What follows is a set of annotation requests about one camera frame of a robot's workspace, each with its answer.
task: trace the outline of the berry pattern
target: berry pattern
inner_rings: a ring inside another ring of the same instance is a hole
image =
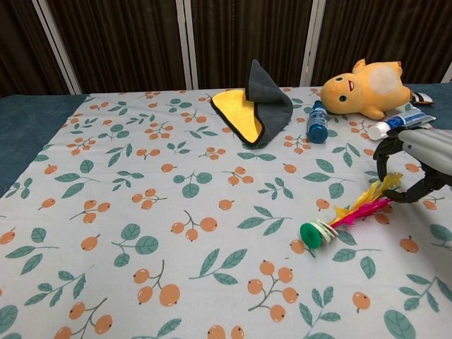
[[[282,90],[292,119],[259,149],[220,90],[88,96],[0,193],[0,338],[448,338],[452,191],[310,249],[300,225],[378,180],[375,121],[330,115],[310,143],[320,88]],[[388,171],[424,176],[405,153]]]

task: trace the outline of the plush toy ear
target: plush toy ear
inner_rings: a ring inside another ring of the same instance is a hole
[[[359,60],[354,66],[352,73],[357,73],[366,66],[366,59]]]

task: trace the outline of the brown curtain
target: brown curtain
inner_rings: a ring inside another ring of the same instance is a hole
[[[68,93],[32,2],[0,0],[0,97]]]
[[[312,0],[191,0],[200,88],[244,87],[257,59],[298,86]]]
[[[312,85],[355,62],[402,61],[405,83],[438,83],[452,61],[451,0],[327,0]]]
[[[47,0],[84,93],[185,88],[175,0]]]

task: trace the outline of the bottle cap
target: bottle cap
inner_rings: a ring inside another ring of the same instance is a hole
[[[387,137],[386,132],[389,130],[391,130],[390,126],[386,122],[380,121],[368,129],[367,134],[369,134],[370,139],[379,140]]]
[[[310,222],[304,223],[299,228],[299,234],[310,249],[317,249],[322,245],[320,232]]]
[[[328,131],[321,125],[313,125],[309,129],[308,139],[313,143],[323,143],[328,138]]]

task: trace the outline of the yellow plush toy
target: yellow plush toy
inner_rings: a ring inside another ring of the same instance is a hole
[[[352,73],[335,76],[323,85],[322,104],[331,113],[359,112],[371,119],[383,119],[385,111],[411,99],[411,90],[402,84],[401,75],[399,61],[366,65],[361,59]]]

